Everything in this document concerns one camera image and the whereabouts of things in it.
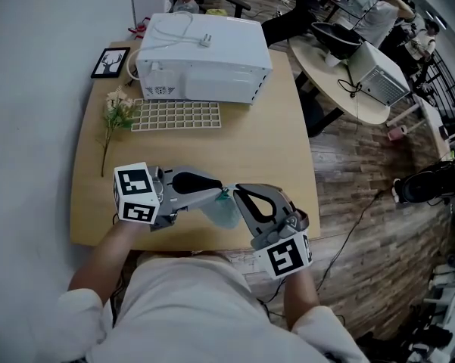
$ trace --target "chair leg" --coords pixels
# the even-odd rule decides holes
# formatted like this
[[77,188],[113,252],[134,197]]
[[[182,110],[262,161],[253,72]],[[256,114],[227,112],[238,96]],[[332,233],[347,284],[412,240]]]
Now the chair leg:
[[240,5],[235,6],[234,17],[240,18],[242,16],[242,7]]

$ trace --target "white table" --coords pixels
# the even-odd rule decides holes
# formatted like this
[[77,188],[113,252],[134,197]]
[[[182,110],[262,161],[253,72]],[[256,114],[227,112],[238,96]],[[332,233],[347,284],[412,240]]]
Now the white table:
[[387,121],[390,107],[378,102],[364,92],[358,92],[354,98],[338,83],[339,79],[351,82],[345,64],[329,67],[325,63],[326,48],[312,35],[296,36],[289,39],[289,46],[296,61],[301,65],[303,73],[296,79],[296,86],[301,89],[309,79],[315,86],[309,93],[314,99],[322,92],[337,107],[321,119],[315,126],[308,129],[308,135],[318,135],[327,125],[344,113],[349,113],[363,123],[378,125]]
[[408,128],[407,134],[411,133],[413,130],[415,130],[422,124],[427,123],[431,130],[432,140],[435,143],[436,149],[438,151],[438,156],[441,158],[441,161],[450,160],[449,142],[448,140],[444,140],[441,137],[441,133],[439,132],[439,128],[443,126],[443,123],[438,109],[430,105],[426,100],[424,100],[418,95],[413,95],[413,98],[416,103],[409,109],[405,110],[400,115],[388,121],[386,125],[392,126],[420,108],[422,110],[422,113],[424,114],[424,119],[418,122],[416,125]]

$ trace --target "grid tray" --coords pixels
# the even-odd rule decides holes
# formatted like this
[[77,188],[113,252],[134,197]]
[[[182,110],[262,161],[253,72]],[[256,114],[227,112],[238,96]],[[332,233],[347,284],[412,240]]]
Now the grid tray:
[[132,132],[166,129],[214,129],[220,128],[218,102],[162,101],[136,99]]

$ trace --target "picture frame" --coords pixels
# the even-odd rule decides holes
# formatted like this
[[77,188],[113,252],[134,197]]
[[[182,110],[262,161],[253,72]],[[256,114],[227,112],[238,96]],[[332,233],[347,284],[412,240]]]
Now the picture frame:
[[126,62],[130,47],[105,48],[94,66],[91,78],[117,78]]

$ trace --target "black bowl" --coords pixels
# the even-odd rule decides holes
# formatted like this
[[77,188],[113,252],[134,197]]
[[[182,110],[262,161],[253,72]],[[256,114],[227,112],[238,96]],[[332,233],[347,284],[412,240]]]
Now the black bowl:
[[338,23],[311,23],[311,30],[318,41],[340,60],[351,57],[363,42],[355,31]]

